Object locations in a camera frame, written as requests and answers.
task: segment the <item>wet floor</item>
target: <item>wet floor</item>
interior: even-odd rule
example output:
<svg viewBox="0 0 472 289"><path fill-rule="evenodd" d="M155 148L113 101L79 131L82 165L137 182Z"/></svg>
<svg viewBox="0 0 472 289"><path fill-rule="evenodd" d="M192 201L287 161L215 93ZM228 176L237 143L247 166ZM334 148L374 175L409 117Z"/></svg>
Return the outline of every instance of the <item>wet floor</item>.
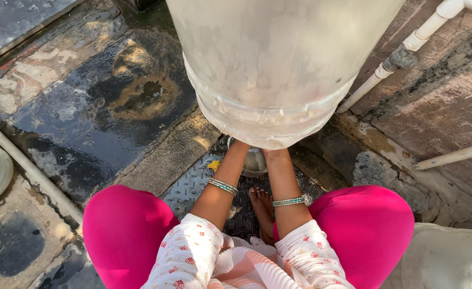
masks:
<svg viewBox="0 0 472 289"><path fill-rule="evenodd" d="M195 105L164 1L124 16L133 29L0 115L4 133L80 205Z"/></svg>
<svg viewBox="0 0 472 289"><path fill-rule="evenodd" d="M206 155L195 162L170 188L161 196L168 204L179 220L182 220L191 210L202 190L207 185L207 180L213 176L214 171L208 168L213 161L221 161L227 151L227 136L220 139ZM297 181L302 195L309 206L324 192L315 185L300 170L295 168ZM234 237L248 240L251 236L259 236L258 219L253 212L248 190L251 187L261 187L266 191L270 189L268 173L259 177L241 176L238 182L238 195L233 200L233 206L229 212L229 218L225 223L223 232Z"/></svg>

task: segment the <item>woman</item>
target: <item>woman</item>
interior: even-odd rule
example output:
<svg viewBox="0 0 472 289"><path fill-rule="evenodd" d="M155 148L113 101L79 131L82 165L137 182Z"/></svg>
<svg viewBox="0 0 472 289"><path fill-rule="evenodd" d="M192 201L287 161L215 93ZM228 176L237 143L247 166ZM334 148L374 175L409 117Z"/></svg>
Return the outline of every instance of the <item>woman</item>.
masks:
<svg viewBox="0 0 472 289"><path fill-rule="evenodd" d="M407 203L362 186L324 194L308 208L288 150L263 150L273 197L248 192L261 238L231 238L220 231L248 149L234 142L181 223L148 192L115 185L95 194L83 234L107 289L378 288L411 240Z"/></svg>

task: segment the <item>bare foot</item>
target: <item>bare foot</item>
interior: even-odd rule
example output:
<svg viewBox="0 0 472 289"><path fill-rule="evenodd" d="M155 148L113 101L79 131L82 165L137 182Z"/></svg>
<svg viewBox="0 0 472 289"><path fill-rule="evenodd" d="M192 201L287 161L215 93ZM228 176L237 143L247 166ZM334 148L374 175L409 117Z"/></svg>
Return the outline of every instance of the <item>bare foot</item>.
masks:
<svg viewBox="0 0 472 289"><path fill-rule="evenodd" d="M265 244L274 246L275 240L273 239L273 201L271 195L265 190L256 187L248 190L250 196L250 202L254 208L254 213L258 217L259 222L259 234Z"/></svg>

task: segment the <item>concrete wall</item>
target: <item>concrete wall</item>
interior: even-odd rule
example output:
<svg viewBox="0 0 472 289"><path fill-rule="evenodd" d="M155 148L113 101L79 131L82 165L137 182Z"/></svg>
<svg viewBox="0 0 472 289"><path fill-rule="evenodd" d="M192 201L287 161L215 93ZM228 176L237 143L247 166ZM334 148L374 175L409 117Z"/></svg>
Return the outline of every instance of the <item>concrete wall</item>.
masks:
<svg viewBox="0 0 472 289"><path fill-rule="evenodd" d="M363 65L352 93L414 29L439 0L407 0ZM351 111L419 161L472 146L472 11L465 9L419 51L419 62L399 70ZM472 195L472 159L438 167Z"/></svg>

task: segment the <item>red flower print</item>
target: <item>red flower print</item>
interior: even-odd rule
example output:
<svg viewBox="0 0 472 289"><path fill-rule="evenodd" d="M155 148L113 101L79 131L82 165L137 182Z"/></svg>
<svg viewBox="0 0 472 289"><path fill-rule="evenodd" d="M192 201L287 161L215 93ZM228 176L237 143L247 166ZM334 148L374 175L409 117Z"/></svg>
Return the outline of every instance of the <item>red flower print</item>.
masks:
<svg viewBox="0 0 472 289"><path fill-rule="evenodd" d="M168 273L172 274L174 273L175 271L177 271L177 266L174 266L172 269L168 270Z"/></svg>
<svg viewBox="0 0 472 289"><path fill-rule="evenodd" d="M175 281L173 286L175 289L184 289L184 282L182 280Z"/></svg>
<svg viewBox="0 0 472 289"><path fill-rule="evenodd" d="M184 262L186 264L195 265L195 260L193 258L186 258Z"/></svg>

